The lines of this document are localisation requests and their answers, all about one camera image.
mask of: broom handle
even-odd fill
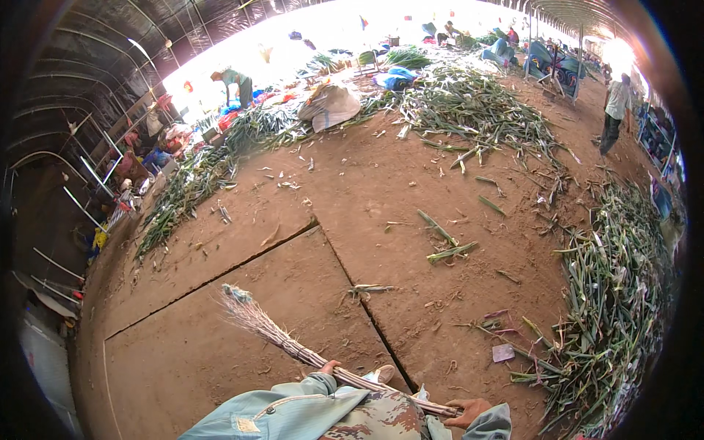
[[[294,339],[288,338],[286,341],[283,341],[281,345],[282,346],[280,348],[286,351],[291,357],[305,364],[308,364],[311,367],[322,368],[322,366],[327,363],[327,360],[324,359],[321,355],[310,350],[309,348],[306,348]],[[372,391],[398,391],[397,389],[392,388],[389,385],[371,382],[340,367],[335,367],[333,369],[332,375],[343,384],[353,386],[359,389],[369,389]],[[439,405],[437,403],[422,401],[413,396],[410,396],[410,398],[426,413],[432,415],[438,415],[442,417],[459,417],[462,415],[461,408],[453,408],[450,406]]]

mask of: camouflage pants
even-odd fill
[[[400,391],[372,391],[320,440],[432,440],[425,415]]]

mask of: red bag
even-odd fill
[[[220,119],[218,119],[218,127],[220,128],[220,131],[224,132],[230,128],[230,125],[232,125],[232,120],[237,117],[237,114],[238,113],[236,111],[233,111],[227,115],[220,116]]]

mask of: broom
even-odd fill
[[[222,303],[228,311],[226,321],[264,338],[264,340],[269,341],[271,344],[285,351],[293,359],[306,365],[320,369],[327,363],[327,360],[322,358],[319,354],[300,345],[295,339],[292,339],[286,332],[281,330],[279,326],[267,316],[264,310],[261,309],[259,303],[252,299],[249,292],[236,286],[223,284],[222,293]],[[386,384],[378,384],[366,380],[340,367],[335,367],[332,375],[341,383],[359,389],[369,389],[371,391],[398,391]],[[442,417],[459,417],[462,415],[462,410],[459,408],[421,401],[412,396],[410,398],[413,399],[413,402],[423,409],[426,414]]]

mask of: shoe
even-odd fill
[[[391,378],[394,377],[394,374],[396,374],[396,367],[393,365],[384,365],[377,371],[379,372],[379,378],[377,381],[380,384],[388,384]]]

